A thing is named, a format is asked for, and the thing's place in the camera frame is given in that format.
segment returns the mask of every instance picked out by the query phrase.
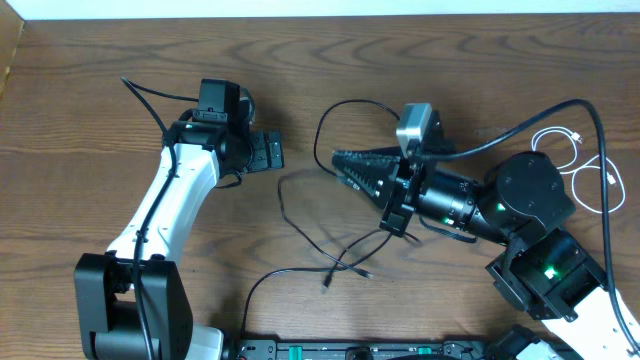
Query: brown tabletop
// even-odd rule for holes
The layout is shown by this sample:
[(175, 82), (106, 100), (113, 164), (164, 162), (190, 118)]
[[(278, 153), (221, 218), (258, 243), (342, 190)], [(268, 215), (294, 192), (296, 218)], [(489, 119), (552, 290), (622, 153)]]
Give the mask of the brown tabletop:
[[(28, 22), (0, 101), (0, 357), (81, 358), (73, 269), (82, 253), (102, 253), (133, 216), (153, 179), (160, 132), (121, 84), (127, 76), (160, 91), (197, 96), (205, 77), (249, 88), (257, 127), (280, 129), (286, 168), (245, 177), (205, 200), (180, 266), (195, 320), (239, 328), (245, 298), (263, 274), (326, 266), (283, 222), (278, 178), (291, 218), (337, 254), (377, 227), (362, 195), (322, 173), (312, 156), (320, 115), (348, 98), (408, 102), (440, 110), (459, 149), (494, 138), (560, 101), (590, 99), (603, 118), (610, 157), (627, 185), (611, 216), (618, 288), (640, 314), (640, 16), (431, 16), (303, 19)], [(148, 96), (170, 123), (189, 104)], [(319, 145), (395, 145), (394, 121), (370, 105), (347, 105), (327, 119)], [(580, 162), (595, 154), (583, 110), (544, 125), (578, 131)], [(536, 127), (477, 158), (446, 165), (481, 177), (529, 149)], [(541, 142), (557, 163), (570, 160), (560, 136)], [(565, 177), (567, 191), (570, 178)], [(599, 206), (597, 172), (577, 181)], [(611, 202), (620, 199), (612, 188)], [(602, 263), (600, 217), (579, 207), (568, 230)], [(464, 244), (425, 231), (414, 247), (394, 238), (364, 268), (266, 281), (254, 295), (248, 330), (283, 339), (495, 337), (515, 323), (545, 334), (512, 309), (484, 270), (498, 245)], [(383, 239), (373, 237), (353, 257)]]

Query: cable connector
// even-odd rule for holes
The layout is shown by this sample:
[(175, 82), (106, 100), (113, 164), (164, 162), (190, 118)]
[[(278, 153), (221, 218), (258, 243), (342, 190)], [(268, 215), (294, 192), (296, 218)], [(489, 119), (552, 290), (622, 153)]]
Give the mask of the cable connector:
[(609, 172), (607, 172), (607, 181), (609, 182), (609, 185), (616, 185), (616, 178), (611, 175)]
[(580, 134), (578, 134), (577, 132), (571, 133), (571, 138), (582, 144), (582, 136), (580, 136)]

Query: silver metal part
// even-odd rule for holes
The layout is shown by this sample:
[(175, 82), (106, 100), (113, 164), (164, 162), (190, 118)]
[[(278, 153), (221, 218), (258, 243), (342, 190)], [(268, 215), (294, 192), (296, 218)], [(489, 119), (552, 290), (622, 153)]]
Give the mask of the silver metal part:
[(407, 104), (404, 106), (404, 111), (396, 128), (396, 136), (405, 158), (409, 157), (407, 155), (409, 141), (414, 139), (422, 141), (431, 117), (431, 111), (431, 104), (428, 103)]
[(529, 344), (516, 356), (518, 360), (562, 360), (549, 344), (539, 341), (537, 344)]

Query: green led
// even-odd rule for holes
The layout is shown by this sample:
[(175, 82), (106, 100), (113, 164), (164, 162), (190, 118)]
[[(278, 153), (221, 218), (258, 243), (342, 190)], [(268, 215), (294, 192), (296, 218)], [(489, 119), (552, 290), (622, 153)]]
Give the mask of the green led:
[(554, 276), (558, 275), (558, 272), (553, 268), (553, 266), (550, 266), (547, 271), (544, 272), (544, 275), (551, 280)]

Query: white wall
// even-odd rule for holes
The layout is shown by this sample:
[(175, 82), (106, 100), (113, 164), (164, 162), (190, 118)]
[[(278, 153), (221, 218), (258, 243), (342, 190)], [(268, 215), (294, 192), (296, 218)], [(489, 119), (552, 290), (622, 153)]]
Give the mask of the white wall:
[(640, 0), (8, 0), (25, 20), (640, 12)]

